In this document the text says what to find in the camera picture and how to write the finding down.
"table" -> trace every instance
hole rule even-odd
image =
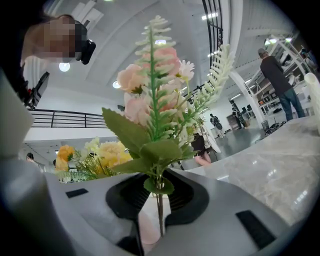
[[[289,225],[305,218],[318,195],[320,136],[315,116],[293,119],[255,145],[188,170],[232,183]]]

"railing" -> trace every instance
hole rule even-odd
[[[32,127],[46,128],[107,128],[100,114],[72,111],[28,109],[34,117]]]
[[[206,24],[209,33],[210,67],[215,60],[220,45],[223,43],[223,24],[220,0],[202,0]]]

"bag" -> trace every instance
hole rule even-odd
[[[222,125],[221,125],[221,123],[219,123],[219,122],[217,122],[217,123],[215,124],[215,127],[216,127],[218,130],[222,130]]]

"pink flower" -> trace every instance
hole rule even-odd
[[[142,126],[147,125],[148,106],[145,99],[131,97],[128,93],[124,95],[124,115],[132,122]]]
[[[165,95],[160,98],[159,103],[162,101],[168,101],[168,103],[160,109],[160,112],[174,109],[177,106],[179,106],[184,100],[185,100],[185,98],[180,93],[173,91],[170,94]],[[186,108],[187,108],[187,102],[184,102],[180,106],[179,111],[180,110],[185,111]]]
[[[135,88],[145,85],[145,77],[137,74],[142,68],[136,64],[130,64],[125,70],[118,73],[116,80],[121,89],[131,93]]]
[[[174,49],[173,47],[160,48],[160,49],[157,49],[154,52],[154,57],[155,58],[160,58],[163,55],[172,55],[173,58],[168,59],[168,60],[164,60],[164,61],[160,61],[155,66],[159,67],[159,66],[162,66],[162,65],[174,64],[174,67],[168,72],[168,75],[175,76],[176,74],[178,74],[179,73],[179,68],[180,68],[180,60],[177,57],[176,49]],[[146,59],[150,59],[150,54],[145,54],[143,57],[146,58]],[[149,63],[145,63],[143,66],[145,68],[150,68],[150,64]]]

